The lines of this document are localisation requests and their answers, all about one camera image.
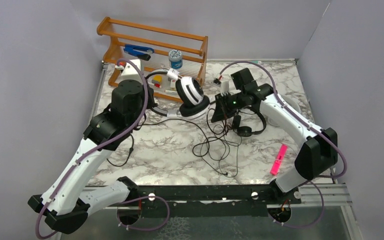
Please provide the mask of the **white black gaming headset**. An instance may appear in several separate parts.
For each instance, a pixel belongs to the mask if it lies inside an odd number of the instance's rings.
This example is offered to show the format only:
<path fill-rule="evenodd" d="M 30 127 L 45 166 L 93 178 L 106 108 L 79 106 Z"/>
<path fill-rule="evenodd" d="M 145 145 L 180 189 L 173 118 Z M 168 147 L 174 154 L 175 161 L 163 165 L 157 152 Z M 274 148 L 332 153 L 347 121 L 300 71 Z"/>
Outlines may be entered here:
<path fill-rule="evenodd" d="M 204 91 L 196 78 L 191 76 L 180 76 L 176 69 L 157 69 L 146 75 L 149 79 L 154 75 L 166 75 L 170 80 L 175 81 L 175 88 L 178 96 L 182 100 L 178 110 L 165 110 L 158 106 L 153 106 L 150 110 L 160 116 L 169 119 L 197 120 L 206 116 L 210 109 L 210 98 Z"/>

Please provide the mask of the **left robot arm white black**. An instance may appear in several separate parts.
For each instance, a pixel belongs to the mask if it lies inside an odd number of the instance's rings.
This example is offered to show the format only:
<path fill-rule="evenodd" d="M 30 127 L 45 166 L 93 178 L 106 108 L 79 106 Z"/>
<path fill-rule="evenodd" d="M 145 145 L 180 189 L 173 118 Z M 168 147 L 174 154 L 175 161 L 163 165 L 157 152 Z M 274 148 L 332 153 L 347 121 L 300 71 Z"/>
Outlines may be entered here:
<path fill-rule="evenodd" d="M 40 234 L 42 217 L 54 233 L 71 234 L 105 207 L 119 202 L 127 206 L 135 203 L 136 185 L 127 177 L 90 192 L 84 192 L 84 188 L 97 168 L 139 124 L 150 98 L 146 80 L 123 80 L 112 91 L 111 103 L 90 120 L 74 156 L 57 180 L 43 194 L 28 200 L 28 205 L 38 213 L 35 224 L 38 239 L 53 236 L 53 233 Z"/>

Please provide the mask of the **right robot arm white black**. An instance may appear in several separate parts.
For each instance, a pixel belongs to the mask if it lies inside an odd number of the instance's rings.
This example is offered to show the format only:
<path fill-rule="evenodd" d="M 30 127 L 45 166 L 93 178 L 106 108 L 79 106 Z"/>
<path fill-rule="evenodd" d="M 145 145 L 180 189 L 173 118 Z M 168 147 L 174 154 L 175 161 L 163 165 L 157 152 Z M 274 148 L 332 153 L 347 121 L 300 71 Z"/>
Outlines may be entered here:
<path fill-rule="evenodd" d="M 245 107 L 273 119 L 300 148 L 294 165 L 271 181 L 269 199 L 280 204 L 289 192 L 312 181 L 338 162 L 338 135 L 332 128 L 323 129 L 293 109 L 277 93 L 274 84 L 257 84 L 248 68 L 231 74 L 238 93 L 228 90 L 215 96 L 211 122 L 223 121 Z"/>

